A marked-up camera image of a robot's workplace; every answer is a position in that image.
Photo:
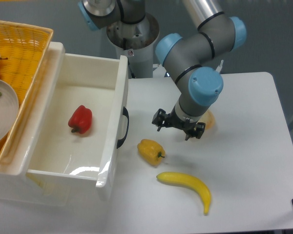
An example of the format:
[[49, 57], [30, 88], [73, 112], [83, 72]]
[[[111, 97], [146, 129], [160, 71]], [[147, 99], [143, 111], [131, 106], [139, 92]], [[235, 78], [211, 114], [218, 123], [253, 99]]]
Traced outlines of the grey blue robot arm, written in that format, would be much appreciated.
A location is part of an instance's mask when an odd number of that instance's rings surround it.
[[146, 12], [143, 0], [81, 0], [78, 3], [88, 27], [106, 29], [118, 56], [126, 56], [133, 78], [152, 75], [153, 57], [168, 72], [180, 97], [170, 113], [159, 109], [152, 123], [158, 128], [173, 127], [186, 138], [200, 138], [205, 124], [202, 115], [223, 89], [220, 68], [204, 63], [244, 44], [247, 31], [242, 20], [227, 17], [215, 0], [183, 2], [197, 33], [188, 39], [169, 34], [159, 39], [159, 24]]

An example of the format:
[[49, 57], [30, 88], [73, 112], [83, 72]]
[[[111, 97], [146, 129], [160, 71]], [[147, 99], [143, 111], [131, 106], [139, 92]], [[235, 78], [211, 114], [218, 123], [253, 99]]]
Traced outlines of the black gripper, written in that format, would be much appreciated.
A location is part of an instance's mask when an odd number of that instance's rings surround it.
[[[157, 126], [158, 132], [161, 130], [162, 127], [165, 126], [166, 116], [166, 111], [164, 111], [163, 109], [158, 109], [158, 111], [154, 114], [151, 123]], [[203, 122], [190, 122], [189, 119], [181, 120], [178, 118], [175, 111], [172, 111], [168, 114], [167, 121], [169, 127], [177, 128], [185, 132], [186, 141], [190, 138], [200, 139], [205, 131], [206, 126], [206, 124]]]

